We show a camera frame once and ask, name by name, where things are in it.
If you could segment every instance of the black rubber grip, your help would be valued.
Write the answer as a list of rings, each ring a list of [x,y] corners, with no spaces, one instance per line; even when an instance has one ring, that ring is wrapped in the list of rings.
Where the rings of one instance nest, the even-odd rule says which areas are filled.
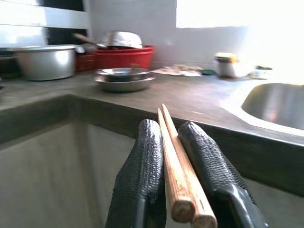
[[[117,174],[105,228],[164,228],[166,201],[162,134],[141,121],[138,137]]]
[[[267,228],[265,218],[256,206],[243,178],[216,142],[193,122],[184,123],[178,133],[199,181],[211,201],[219,226]]]

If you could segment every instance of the sink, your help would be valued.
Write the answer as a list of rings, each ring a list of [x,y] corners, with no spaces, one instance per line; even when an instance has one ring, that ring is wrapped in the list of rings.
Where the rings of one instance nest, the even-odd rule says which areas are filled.
[[[250,125],[304,136],[304,85],[246,85],[222,107]]]

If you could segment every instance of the chopsticks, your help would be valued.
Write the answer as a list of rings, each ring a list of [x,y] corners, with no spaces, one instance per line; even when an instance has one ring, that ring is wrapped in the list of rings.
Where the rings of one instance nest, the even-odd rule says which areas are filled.
[[[162,104],[161,109],[162,112],[160,108],[158,109],[158,118],[163,135],[165,179],[169,189],[169,202],[178,202],[180,198],[174,195],[172,192],[176,189],[174,186],[172,186],[171,181],[167,181],[168,178],[166,178],[166,176],[170,175],[172,178],[174,176],[176,178],[177,176],[179,180],[182,180],[183,188],[187,189],[183,192],[183,197],[190,198],[194,205],[195,212],[193,217],[190,220],[188,220],[189,217],[187,217],[187,220],[191,221],[192,227],[217,228],[218,224],[213,210],[191,165],[191,162],[178,138],[178,133],[170,117],[169,111],[164,104]],[[171,216],[175,221],[180,220],[176,218],[176,216],[180,215],[171,213]]]

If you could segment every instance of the kitchen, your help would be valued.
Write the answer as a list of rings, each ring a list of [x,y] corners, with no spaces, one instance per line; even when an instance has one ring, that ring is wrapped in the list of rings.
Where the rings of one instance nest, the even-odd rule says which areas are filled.
[[[145,44],[156,47],[152,69],[173,64],[212,69],[215,53],[239,53],[246,31],[245,27],[176,28],[174,0],[85,1],[84,5],[86,12],[76,11],[73,17],[82,24],[71,25],[77,29],[71,34],[82,33],[100,42],[105,31],[135,32]],[[60,21],[67,20],[55,20],[49,27],[60,27]],[[7,26],[0,25],[2,33]],[[47,44],[44,39],[28,41],[21,45]],[[202,44],[199,51],[197,43]],[[303,137],[251,126],[221,108],[239,86],[260,80],[158,76],[147,90],[115,94],[100,91],[94,77],[84,72],[56,81],[16,78],[1,83],[6,90],[0,94],[1,189],[5,190],[0,227],[104,226],[114,181],[134,144],[138,124],[145,118],[156,120],[161,103],[167,105],[176,126],[192,120],[214,138],[247,178],[271,227],[303,226]],[[54,182],[43,181],[48,175]],[[170,227],[173,221],[169,215],[167,219]]]

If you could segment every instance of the concrete countertop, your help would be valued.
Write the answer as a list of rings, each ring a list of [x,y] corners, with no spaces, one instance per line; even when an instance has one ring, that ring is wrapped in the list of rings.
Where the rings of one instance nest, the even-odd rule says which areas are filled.
[[[0,94],[0,128],[12,128],[12,136],[5,138],[1,136],[5,132],[0,132],[0,143],[12,139],[16,119],[20,118],[18,123],[28,121],[24,123],[24,133],[28,132],[27,128],[33,126],[29,120],[32,117],[26,116],[29,114],[27,107],[35,110],[35,119],[39,121],[39,124],[35,125],[37,127],[33,126],[33,130],[45,126],[43,121],[54,123],[56,120],[77,115],[82,121],[109,129],[115,125],[117,132],[131,136],[140,119],[155,119],[157,107],[164,103],[177,125],[186,120],[199,123],[243,175],[304,195],[304,180],[299,173],[303,172],[299,160],[303,161],[304,158],[304,138],[251,126],[221,108],[221,104],[238,88],[256,83],[255,80],[157,75],[147,90],[115,94],[101,91],[93,79],[94,74],[83,73],[67,79],[45,82],[29,82],[21,78],[3,80],[1,85],[5,86],[6,90]],[[113,120],[106,116],[106,111],[111,113]],[[45,115],[39,117],[40,112],[45,112]],[[254,165],[261,166],[260,172],[252,171]]]

